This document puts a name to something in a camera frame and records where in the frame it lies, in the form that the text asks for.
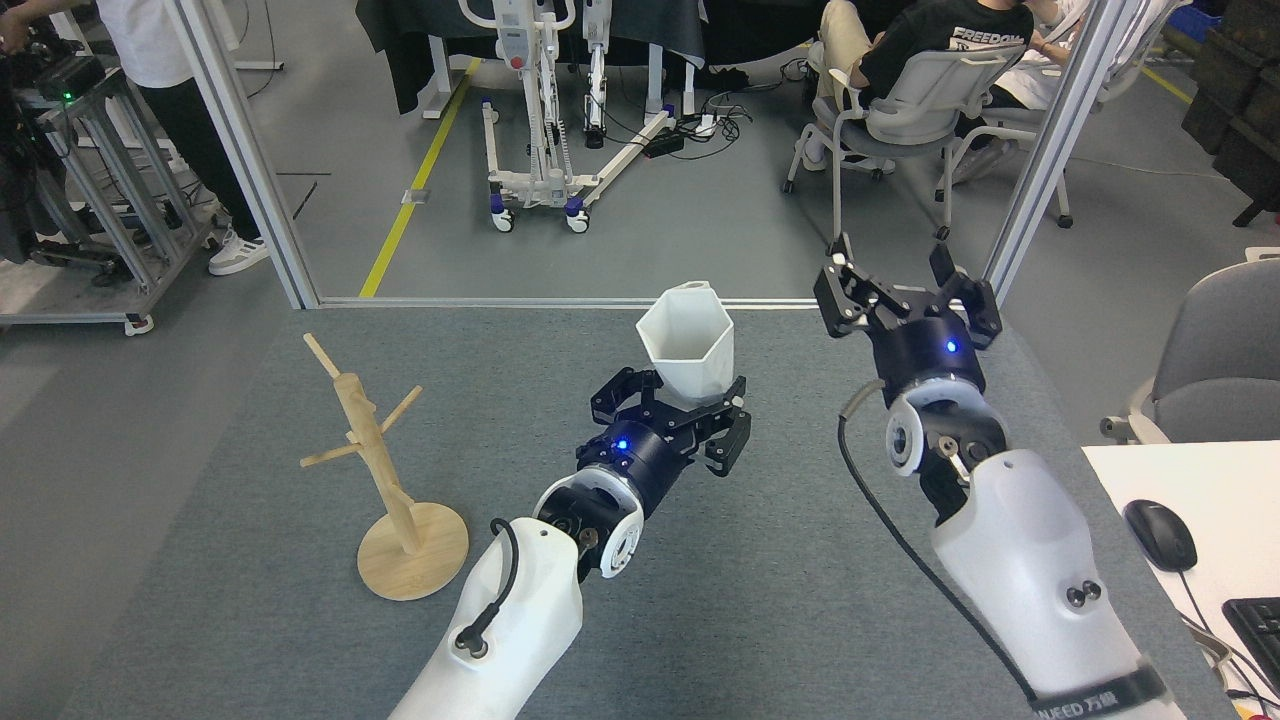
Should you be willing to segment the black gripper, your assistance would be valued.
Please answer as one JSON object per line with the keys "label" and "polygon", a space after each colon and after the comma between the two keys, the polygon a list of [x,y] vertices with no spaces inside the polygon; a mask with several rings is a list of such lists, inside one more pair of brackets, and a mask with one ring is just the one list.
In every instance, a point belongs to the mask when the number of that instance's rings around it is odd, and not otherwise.
{"label": "black gripper", "polygon": [[[687,411],[655,400],[663,386],[657,370],[620,369],[591,396],[593,420],[608,427],[577,447],[579,469],[600,464],[630,480],[645,518],[698,454],[713,475],[727,477],[751,433],[745,375],[737,375],[722,396]],[[625,409],[636,396],[637,405]]]}
{"label": "black gripper", "polygon": [[[973,279],[955,265],[948,246],[929,255],[938,290],[925,301],[924,316],[905,323],[908,304],[890,286],[852,261],[851,241],[841,234],[828,250],[814,296],[832,338],[867,332],[876,370],[890,406],[911,384],[955,375],[986,391],[977,350],[987,350],[1004,329],[992,284]],[[964,320],[951,309],[959,301]]]}

